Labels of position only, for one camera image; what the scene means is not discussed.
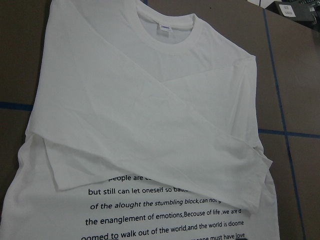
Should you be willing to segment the white printed t-shirt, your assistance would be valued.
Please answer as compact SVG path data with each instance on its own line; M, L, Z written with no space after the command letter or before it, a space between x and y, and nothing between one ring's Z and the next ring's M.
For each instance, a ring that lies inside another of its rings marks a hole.
M279 239L256 82L194 13L52 1L1 239Z

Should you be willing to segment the black laptop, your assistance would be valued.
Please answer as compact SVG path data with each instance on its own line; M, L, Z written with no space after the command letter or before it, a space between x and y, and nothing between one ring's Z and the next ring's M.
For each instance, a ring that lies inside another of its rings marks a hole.
M320 25L319 0L277 0L265 9L310 28Z

